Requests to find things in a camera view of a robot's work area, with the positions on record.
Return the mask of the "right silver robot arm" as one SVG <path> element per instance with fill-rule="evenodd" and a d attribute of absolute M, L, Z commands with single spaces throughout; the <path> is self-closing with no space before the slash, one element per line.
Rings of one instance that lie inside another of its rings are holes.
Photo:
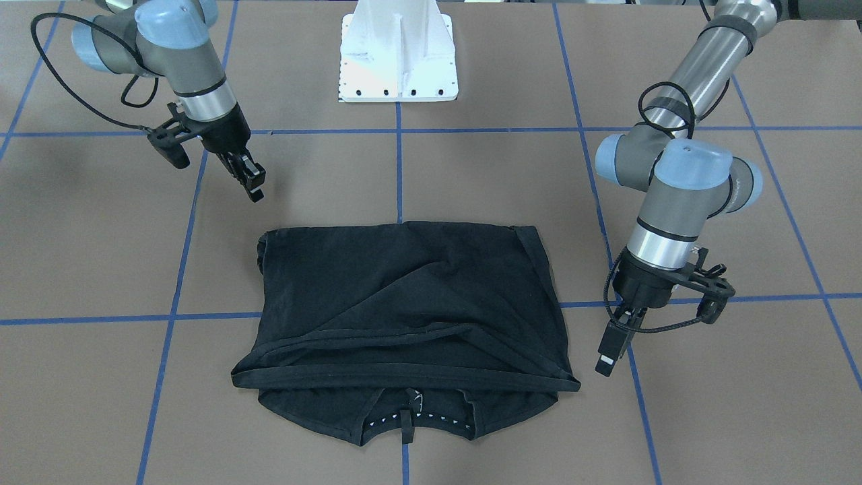
<path fill-rule="evenodd" d="M 81 61 L 96 71 L 165 79 L 176 95 L 170 119 L 147 138 L 175 168 L 190 163 L 183 144 L 198 138 L 215 154 L 249 199 L 262 199 L 265 169 L 247 149 L 251 130 L 229 86 L 209 29 L 218 21 L 213 1 L 102 1 L 104 15 L 73 28 Z"/>

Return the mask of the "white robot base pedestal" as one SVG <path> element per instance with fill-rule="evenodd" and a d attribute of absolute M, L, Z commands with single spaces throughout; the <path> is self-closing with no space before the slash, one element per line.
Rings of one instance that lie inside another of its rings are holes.
<path fill-rule="evenodd" d="M 453 21 L 435 1 L 360 1 L 341 20 L 340 102 L 458 98 Z"/>

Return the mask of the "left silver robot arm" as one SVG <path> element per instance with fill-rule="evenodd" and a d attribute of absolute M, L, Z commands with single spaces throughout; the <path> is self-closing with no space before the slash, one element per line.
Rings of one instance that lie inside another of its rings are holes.
<path fill-rule="evenodd" d="M 666 306 L 676 288 L 701 295 L 696 315 L 677 328 L 714 323 L 735 295 L 726 267 L 705 266 L 708 251 L 698 239 L 709 218 L 751 206 L 763 176 L 729 150 L 694 137 L 735 69 L 781 22 L 859 19 L 859 1 L 718 1 L 670 79 L 640 95 L 637 124 L 600 143 L 595 172 L 643 191 L 644 200 L 603 289 L 609 322 L 595 363 L 599 374 L 612 375 L 634 336 L 649 333 L 647 311 Z"/>

